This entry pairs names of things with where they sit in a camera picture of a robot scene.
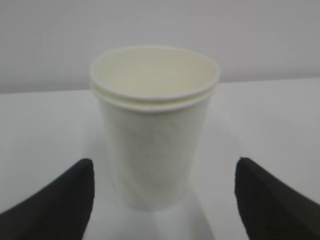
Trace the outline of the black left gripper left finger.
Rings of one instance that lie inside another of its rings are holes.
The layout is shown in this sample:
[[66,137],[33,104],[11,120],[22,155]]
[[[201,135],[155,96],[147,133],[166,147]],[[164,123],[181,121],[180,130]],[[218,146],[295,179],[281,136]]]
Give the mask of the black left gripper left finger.
[[0,215],[2,240],[81,240],[91,217],[95,173],[79,160],[46,187]]

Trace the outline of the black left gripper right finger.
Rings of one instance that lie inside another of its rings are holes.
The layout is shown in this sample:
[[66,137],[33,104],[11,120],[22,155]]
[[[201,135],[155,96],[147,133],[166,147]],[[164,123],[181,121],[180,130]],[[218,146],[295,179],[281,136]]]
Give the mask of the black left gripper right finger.
[[251,240],[318,240],[320,205],[247,157],[238,160],[234,194]]

